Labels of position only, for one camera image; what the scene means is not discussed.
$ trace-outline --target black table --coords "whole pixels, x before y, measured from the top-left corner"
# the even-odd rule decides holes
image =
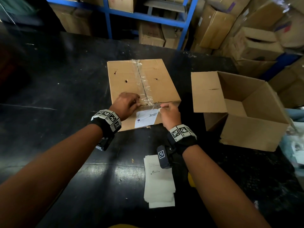
[[[200,146],[273,227],[301,226],[304,193],[281,151],[222,145],[218,134],[206,132],[203,114],[193,113],[190,72],[236,73],[230,59],[69,33],[1,37],[14,47],[20,68],[0,87],[0,182],[111,105],[107,61],[162,58],[182,99],[182,122]],[[95,149],[38,227],[212,226],[181,157],[174,157],[176,206],[149,209],[143,199],[143,158],[167,144],[166,133],[162,124],[124,131],[106,152]]]

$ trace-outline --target wristband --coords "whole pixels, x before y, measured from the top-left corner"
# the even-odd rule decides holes
[[[117,114],[111,110],[100,110],[92,118],[89,124],[96,124],[102,129],[104,137],[113,137],[121,129],[121,121]]]
[[[197,137],[193,131],[184,124],[174,126],[167,134],[170,145],[180,155],[189,147],[197,144]]]

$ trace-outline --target blue metal shelf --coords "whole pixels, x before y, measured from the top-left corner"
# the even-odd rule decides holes
[[[109,38],[112,38],[112,30],[111,30],[111,23],[110,23],[110,14],[115,14],[115,15],[120,15],[124,17],[129,17],[129,18],[134,18],[134,19],[139,19],[139,20],[144,20],[148,22],[155,22],[155,23],[160,23],[160,24],[165,24],[165,25],[170,25],[170,26],[175,26],[175,27],[180,27],[183,28],[183,31],[180,36],[180,41],[178,44],[177,49],[181,49],[192,15],[194,13],[196,4],[198,0],[192,0],[190,8],[188,13],[185,14],[185,21],[179,21],[179,20],[173,20],[173,19],[167,19],[167,18],[161,18],[157,16],[152,16],[148,14],[142,14],[142,13],[128,13],[124,11],[119,11],[115,9],[110,9],[108,6],[108,0],[103,0],[104,6],[98,6],[98,5],[92,5],[89,3],[84,3],[84,2],[76,2],[76,1],[68,1],[68,0],[47,0],[49,3],[55,3],[55,4],[60,4],[60,5],[68,5],[72,7],[77,7],[77,8],[82,8],[82,9],[88,9],[88,10],[93,10],[93,11],[100,11],[105,14],[106,18],[106,23],[107,23],[107,28],[108,28],[108,36]],[[188,0],[184,0],[183,5],[186,6],[188,3]]]

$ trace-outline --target person's right arm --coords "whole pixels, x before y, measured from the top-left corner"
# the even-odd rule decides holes
[[[167,130],[181,124],[178,108],[161,104],[161,116]],[[198,146],[183,153],[196,189],[219,228],[267,227],[269,224],[238,185]]]

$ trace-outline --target hand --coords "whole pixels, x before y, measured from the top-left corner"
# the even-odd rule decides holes
[[[180,112],[173,103],[163,103],[161,104],[161,107],[161,119],[163,121],[164,127],[166,127],[168,131],[171,130],[174,126],[181,124]]]
[[[122,92],[109,110],[114,111],[121,121],[126,120],[140,106],[139,95]]]

